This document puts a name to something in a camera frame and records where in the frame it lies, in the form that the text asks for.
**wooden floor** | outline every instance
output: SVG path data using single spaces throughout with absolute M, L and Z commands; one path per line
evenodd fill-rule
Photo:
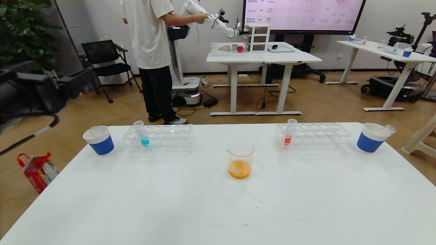
M 384 73 L 360 72 L 350 75 L 358 85 L 320 84 L 315 75 L 305 79 L 293 79 L 290 85 L 296 93 L 288 94 L 285 111 L 299 110 L 303 114 L 292 116 L 299 122 L 361 122 L 392 124 L 397 133 L 388 139 L 388 143 L 415 166 L 427 179 L 436 185 L 436 159 L 421 152 L 411 156 L 404 154 L 400 148 L 417 130 L 424 126 L 436 113 L 436 104 L 425 101 L 395 103 L 406 111 L 365 112 L 364 107 L 381 107 L 385 100 L 362 95 L 360 86 L 373 75 Z M 208 76 L 210 84 L 226 83 L 226 75 Z M 254 78 L 240 78 L 240 82 L 258 83 Z M 341 73 L 328 73 L 327 81 L 339 81 Z M 209 116 L 214 111 L 230 110 L 229 88 L 204 88 L 218 99 L 218 104 L 210 109 L 201 109 L 187 117 L 192 124 L 235 124 L 235 123 L 284 123 L 291 116 Z M 42 156 L 52 153 L 51 160 L 62 170 L 73 157 L 86 145 L 82 134 L 96 125 L 132 125 L 137 120 L 147 121 L 147 113 L 142 95 L 133 86 L 110 87 L 107 91 L 114 100 L 109 104 L 104 95 L 94 92 L 83 94 L 79 99 L 70 101 L 59 113 L 60 123 L 55 129 L 23 144 L 17 149 L 0 157 L 0 238 L 37 197 L 37 192 L 25 178 L 18 163 L 17 155 Z M 257 111 L 256 103 L 263 95 L 263 87 L 238 88 L 238 110 Z M 269 102 L 262 111 L 274 111 L 276 103 Z M 186 115 L 191 111 L 180 111 Z M 25 119 L 15 128 L 3 132 L 0 148 L 4 149 L 14 142 L 32 134 L 51 121 L 50 118 Z

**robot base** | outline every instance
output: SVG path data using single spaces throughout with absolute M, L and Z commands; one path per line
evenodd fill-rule
M 180 96 L 186 100 L 187 106 L 197 106 L 201 104 L 201 87 L 199 78 L 183 78 L 186 85 L 175 86 L 173 84 L 173 97 Z

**red gift bag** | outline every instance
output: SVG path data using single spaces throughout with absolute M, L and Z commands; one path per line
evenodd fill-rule
M 26 163 L 20 159 L 21 156 L 27 158 Z M 49 160 L 51 153 L 43 157 L 28 157 L 26 154 L 21 153 L 17 157 L 18 164 L 23 168 L 23 173 L 35 188 L 41 194 L 45 188 L 56 178 L 59 171 Z

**monitor screen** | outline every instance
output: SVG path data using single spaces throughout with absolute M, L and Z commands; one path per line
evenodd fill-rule
M 244 24 L 269 24 L 272 31 L 355 31 L 365 0 L 244 0 Z

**sneaker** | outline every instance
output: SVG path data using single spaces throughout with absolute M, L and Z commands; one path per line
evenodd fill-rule
M 172 124 L 172 125 L 181 125 L 181 124 L 187 124 L 188 120 L 185 118 L 176 118 L 174 121 L 171 122 L 165 122 L 166 124 Z
M 154 123 L 155 121 L 159 120 L 162 118 L 162 115 L 159 114 L 157 116 L 148 116 L 148 121 L 151 123 Z

